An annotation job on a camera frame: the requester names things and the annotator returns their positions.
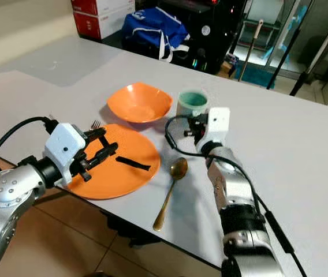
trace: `orange plate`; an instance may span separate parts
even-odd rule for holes
[[[172,97],[158,88],[144,83],[127,85],[116,91],[107,105],[117,117],[134,123],[162,118],[170,110]]]
[[[84,182],[81,176],[75,176],[69,189],[81,197],[89,199],[109,199],[135,191],[146,184],[160,167],[160,156],[155,146],[146,137],[127,127],[109,124],[106,139],[109,143],[117,142],[116,154],[89,171],[92,179]],[[91,159],[102,148],[99,140],[89,144],[85,152]],[[117,156],[132,159],[151,166],[148,171],[128,166],[115,161]]]

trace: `orange bowl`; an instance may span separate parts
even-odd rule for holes
[[[117,117],[134,123],[162,118],[172,103],[173,99],[168,94],[144,83],[127,85],[107,100],[107,105]]]

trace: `black cable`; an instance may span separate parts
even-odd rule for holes
[[[23,127],[24,125],[26,125],[28,123],[35,122],[35,121],[43,121],[46,125],[46,129],[48,129],[49,128],[48,125],[50,125],[53,122],[52,120],[50,120],[47,117],[31,117],[31,118],[28,118],[28,119],[18,123],[14,127],[12,127],[6,134],[4,134],[0,138],[0,147],[16,130],[18,130],[19,128]]]
[[[200,154],[200,153],[189,153],[189,152],[185,152],[182,151],[178,148],[176,141],[174,140],[172,134],[170,134],[168,128],[171,122],[173,122],[173,120],[177,119],[177,118],[186,118],[186,119],[199,119],[199,121],[201,122],[202,118],[199,117],[192,117],[190,115],[176,115],[175,117],[170,118],[166,125],[165,125],[165,138],[167,139],[168,143],[170,144],[170,146],[175,149],[176,151],[178,151],[181,154],[184,155],[188,155],[188,156],[195,156],[195,157],[203,157],[203,158],[212,158],[212,159],[218,159],[221,160],[222,162],[228,163],[231,166],[237,168],[246,178],[246,180],[249,182],[250,187],[251,187],[251,191],[252,191],[252,195],[254,197],[254,203],[255,203],[255,209],[257,211],[257,213],[259,214],[260,218],[263,219],[263,216],[260,212],[260,208],[259,208],[259,203],[261,203],[261,205],[263,206],[264,210],[266,211],[265,213],[265,217],[269,222],[269,225],[271,226],[275,236],[278,239],[278,242],[281,244],[282,248],[284,249],[285,253],[287,254],[291,254],[291,256],[293,257],[301,275],[303,277],[306,277],[306,273],[303,269],[303,267],[301,266],[298,258],[295,255],[295,250],[292,247],[291,243],[289,242],[289,240],[287,239],[287,236],[285,235],[285,233],[283,232],[282,228],[279,226],[276,218],[274,217],[273,213],[268,209],[267,205],[264,203],[264,201],[260,198],[260,196],[258,194],[256,194],[255,192],[255,188],[254,185],[252,184],[252,181],[250,179],[250,177],[247,175],[247,173],[245,172],[245,170],[238,165],[237,163],[235,163],[234,161],[221,157],[221,156],[217,156],[217,155],[205,155],[205,154]]]

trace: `fork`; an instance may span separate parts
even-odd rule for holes
[[[91,127],[90,127],[90,131],[93,131],[93,130],[99,128],[100,125],[101,125],[101,122],[100,121],[94,120],[93,123],[92,123],[92,125],[91,125]]]

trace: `spoon handle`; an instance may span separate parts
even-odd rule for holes
[[[169,198],[172,195],[172,191],[173,191],[173,188],[174,188],[174,184],[175,183],[176,183],[176,180],[173,180],[173,183],[170,186],[170,189],[168,191],[168,194],[165,197],[165,201],[163,203],[163,206],[162,206],[162,208],[161,208],[158,216],[155,219],[154,225],[152,226],[152,228],[154,228],[155,231],[160,231],[161,228],[163,227],[166,207],[167,207],[167,204],[169,202]]]

